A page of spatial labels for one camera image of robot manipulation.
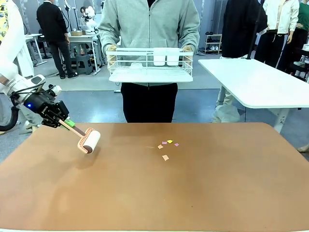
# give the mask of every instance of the white jacket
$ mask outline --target white jacket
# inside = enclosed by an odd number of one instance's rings
[[[269,30],[275,30],[277,27],[279,4],[281,0],[266,0],[264,10],[267,14],[267,25]],[[287,34],[289,31],[295,31],[298,22],[299,1],[286,0],[281,11],[279,20],[278,34]]]
[[[9,29],[0,45],[0,57],[14,62],[17,58],[21,74],[34,76],[33,63],[26,45],[23,19],[12,0],[7,2]]]

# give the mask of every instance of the shoe rack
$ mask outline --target shoe rack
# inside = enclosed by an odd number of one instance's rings
[[[211,50],[212,47],[218,46],[218,50]],[[207,35],[206,34],[206,41],[205,41],[205,54],[208,52],[214,52],[220,54],[222,52],[222,34],[213,34]]]

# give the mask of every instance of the yellow patterned fabric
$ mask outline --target yellow patterned fabric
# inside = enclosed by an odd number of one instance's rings
[[[7,2],[0,0],[0,44],[9,29]]]

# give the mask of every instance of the gray stool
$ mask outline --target gray stool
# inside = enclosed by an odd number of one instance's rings
[[[76,56],[76,70],[78,74],[90,75],[93,71],[89,55]]]

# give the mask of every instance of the orange paper scrap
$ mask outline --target orange paper scrap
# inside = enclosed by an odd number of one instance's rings
[[[169,160],[168,156],[162,156],[165,161]]]

